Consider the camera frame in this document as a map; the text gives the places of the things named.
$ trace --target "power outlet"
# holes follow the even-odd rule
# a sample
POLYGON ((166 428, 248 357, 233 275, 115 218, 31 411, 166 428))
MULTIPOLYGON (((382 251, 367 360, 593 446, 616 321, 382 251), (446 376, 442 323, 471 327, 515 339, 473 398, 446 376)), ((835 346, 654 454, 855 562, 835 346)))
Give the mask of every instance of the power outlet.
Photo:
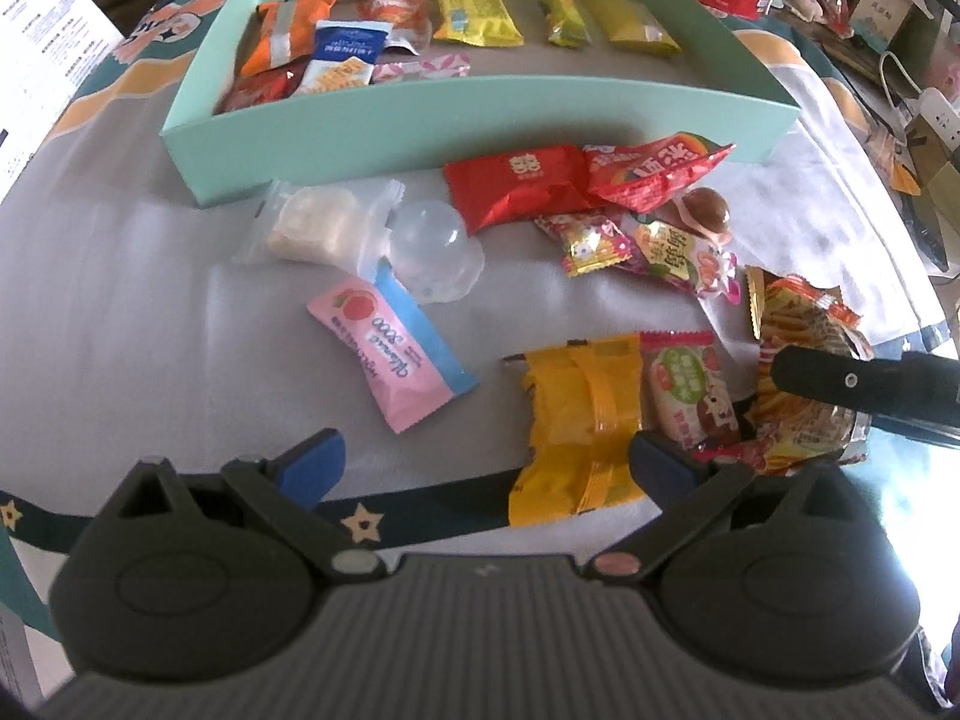
POLYGON ((960 148, 960 115, 938 89, 925 89, 920 95, 920 115, 944 142, 947 151, 960 148))

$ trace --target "yellow snack package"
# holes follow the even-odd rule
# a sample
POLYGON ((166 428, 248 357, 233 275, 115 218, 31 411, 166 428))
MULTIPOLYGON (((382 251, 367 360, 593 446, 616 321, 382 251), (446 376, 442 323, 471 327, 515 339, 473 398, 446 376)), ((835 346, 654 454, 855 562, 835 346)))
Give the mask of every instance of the yellow snack package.
POLYGON ((437 40, 470 46, 523 45, 523 35, 510 18, 503 0, 435 0, 443 23, 433 33, 437 40))
POLYGON ((587 23, 573 0, 539 0, 546 11, 547 40, 567 49, 590 45, 587 23))
POLYGON ((633 0, 584 0, 587 10, 618 49, 670 55, 680 46, 647 6, 633 0))
POLYGON ((510 493, 510 524, 535 525, 642 497, 628 449, 640 430, 637 334, 518 355, 533 402, 531 463, 510 493))

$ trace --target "pink snack bag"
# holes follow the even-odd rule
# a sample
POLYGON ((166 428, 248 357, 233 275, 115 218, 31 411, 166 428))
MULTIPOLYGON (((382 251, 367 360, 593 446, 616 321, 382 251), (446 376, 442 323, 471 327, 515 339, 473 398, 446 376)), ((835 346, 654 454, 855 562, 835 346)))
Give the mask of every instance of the pink snack bag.
POLYGON ((477 386, 430 320, 382 265, 371 284, 352 276, 307 311, 360 359, 387 424, 402 433, 477 386))

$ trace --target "pink wrapper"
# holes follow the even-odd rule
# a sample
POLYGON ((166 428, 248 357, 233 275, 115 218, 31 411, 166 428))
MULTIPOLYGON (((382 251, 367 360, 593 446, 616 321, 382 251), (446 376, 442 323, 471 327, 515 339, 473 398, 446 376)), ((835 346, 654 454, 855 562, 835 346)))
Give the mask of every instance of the pink wrapper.
POLYGON ((378 272, 376 285, 353 276, 307 309, 360 359, 395 433, 477 384, 388 266, 378 272))
POLYGON ((371 83, 391 81, 421 81, 427 79, 462 79, 470 72, 470 60, 465 53, 448 53, 435 59, 416 59, 409 62, 386 62, 373 67, 371 83))

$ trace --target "ribbed gray surface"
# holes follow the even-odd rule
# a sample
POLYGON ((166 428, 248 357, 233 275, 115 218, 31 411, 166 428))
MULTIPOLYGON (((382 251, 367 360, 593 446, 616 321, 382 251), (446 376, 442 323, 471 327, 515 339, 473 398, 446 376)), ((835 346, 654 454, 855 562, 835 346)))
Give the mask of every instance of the ribbed gray surface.
POLYGON ((49 720, 913 720, 886 680, 821 693, 739 683, 669 640, 640 594, 565 557, 407 557, 344 587, 303 637, 196 686, 74 680, 49 720))

